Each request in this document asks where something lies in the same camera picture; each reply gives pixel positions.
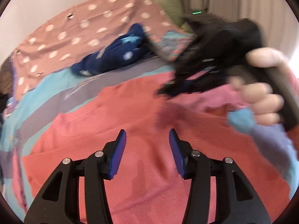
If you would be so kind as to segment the person's right hand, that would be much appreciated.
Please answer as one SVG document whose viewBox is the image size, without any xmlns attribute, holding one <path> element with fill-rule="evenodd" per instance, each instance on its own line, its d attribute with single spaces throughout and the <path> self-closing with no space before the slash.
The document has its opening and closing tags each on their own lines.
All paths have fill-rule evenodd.
<svg viewBox="0 0 299 224">
<path fill-rule="evenodd" d="M 279 50 L 260 48 L 246 55 L 247 62 L 261 68 L 277 67 L 291 86 L 296 86 L 298 79 L 288 65 L 288 58 Z M 249 104 L 257 124 L 270 126 L 280 121 L 278 111 L 283 107 L 282 96 L 273 93 L 267 83 L 246 84 L 241 77 L 230 77 L 229 84 L 238 91 L 241 98 Z"/>
</svg>

